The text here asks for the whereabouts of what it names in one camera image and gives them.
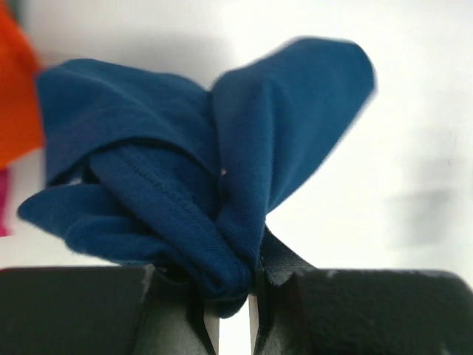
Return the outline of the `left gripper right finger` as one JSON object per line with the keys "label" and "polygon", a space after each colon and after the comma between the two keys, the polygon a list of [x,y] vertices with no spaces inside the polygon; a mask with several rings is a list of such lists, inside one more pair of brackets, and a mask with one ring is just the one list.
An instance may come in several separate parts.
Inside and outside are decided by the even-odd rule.
{"label": "left gripper right finger", "polygon": [[472,355],[472,290],[445,271],[315,268],[267,231],[248,302],[254,354]]}

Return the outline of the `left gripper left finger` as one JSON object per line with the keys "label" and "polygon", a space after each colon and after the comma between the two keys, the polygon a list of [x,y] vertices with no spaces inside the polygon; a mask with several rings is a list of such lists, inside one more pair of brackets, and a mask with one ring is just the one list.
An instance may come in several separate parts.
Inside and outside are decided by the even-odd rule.
{"label": "left gripper left finger", "polygon": [[1,271],[3,354],[216,354],[220,320],[179,271],[152,266]]}

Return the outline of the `blue t-shirt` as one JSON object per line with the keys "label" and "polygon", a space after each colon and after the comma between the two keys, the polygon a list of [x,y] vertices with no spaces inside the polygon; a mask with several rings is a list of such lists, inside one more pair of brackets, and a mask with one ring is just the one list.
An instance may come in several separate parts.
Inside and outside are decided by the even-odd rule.
{"label": "blue t-shirt", "polygon": [[265,220],[321,165],[375,87],[355,43],[303,38],[204,89],[75,59],[37,79],[46,188],[18,216],[81,254],[184,270],[242,307]]}

